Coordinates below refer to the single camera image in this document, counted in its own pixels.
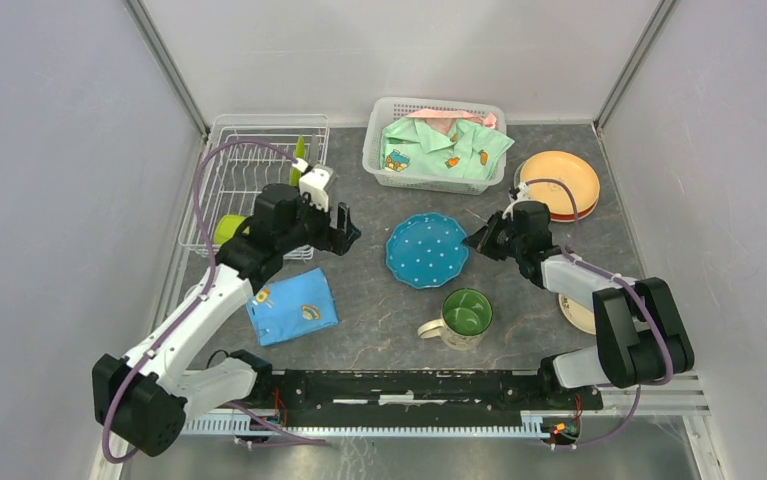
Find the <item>blue polka dot plate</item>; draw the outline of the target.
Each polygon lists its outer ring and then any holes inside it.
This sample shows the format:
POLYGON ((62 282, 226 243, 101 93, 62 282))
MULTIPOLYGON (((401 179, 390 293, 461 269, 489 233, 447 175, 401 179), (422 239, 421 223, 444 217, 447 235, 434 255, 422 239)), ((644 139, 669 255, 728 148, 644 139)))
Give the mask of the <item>blue polka dot plate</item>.
POLYGON ((385 265, 414 289, 439 288, 463 271, 469 250, 465 230, 437 212, 413 215, 397 225, 385 244, 385 265))

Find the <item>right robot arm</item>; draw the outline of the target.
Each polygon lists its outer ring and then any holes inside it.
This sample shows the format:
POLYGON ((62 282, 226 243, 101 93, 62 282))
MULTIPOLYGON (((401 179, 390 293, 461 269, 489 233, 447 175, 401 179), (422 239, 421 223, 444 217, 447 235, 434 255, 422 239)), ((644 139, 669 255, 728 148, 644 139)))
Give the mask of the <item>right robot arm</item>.
POLYGON ((548 207, 523 201, 495 212, 464 245, 501 261, 513 259, 533 285, 563 295, 590 311, 593 347, 548 357, 536 382, 550 408, 571 401, 577 388, 663 385, 691 370, 695 353, 669 285, 633 279, 597 267, 554 243, 548 207))

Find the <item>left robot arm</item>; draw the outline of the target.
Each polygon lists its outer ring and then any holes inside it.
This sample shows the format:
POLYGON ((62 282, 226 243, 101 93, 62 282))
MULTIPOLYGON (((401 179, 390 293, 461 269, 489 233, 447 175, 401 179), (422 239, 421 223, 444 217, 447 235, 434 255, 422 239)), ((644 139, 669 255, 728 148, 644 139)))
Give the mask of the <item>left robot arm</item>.
POLYGON ((95 363, 94 414, 107 461, 122 463, 132 456, 113 453, 113 435, 133 453, 155 457, 188 421, 233 400, 256 408, 271 399, 272 379, 242 358, 230 356, 193 372, 187 368, 218 328, 282 269, 286 254, 304 246, 335 255, 349 251, 361 232, 346 203, 328 200, 316 187, 265 186, 253 214, 210 255, 194 292, 126 354, 105 354, 95 363))

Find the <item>lime green bowl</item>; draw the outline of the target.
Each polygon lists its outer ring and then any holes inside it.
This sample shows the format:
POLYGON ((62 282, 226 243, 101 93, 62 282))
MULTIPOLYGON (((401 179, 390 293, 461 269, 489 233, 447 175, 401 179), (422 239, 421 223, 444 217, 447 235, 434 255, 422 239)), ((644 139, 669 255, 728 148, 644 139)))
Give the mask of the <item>lime green bowl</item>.
POLYGON ((213 243, 221 246, 228 242, 233 238, 238 228, 243 225, 246 220, 247 218, 243 215, 228 214, 222 216, 215 227, 213 243))

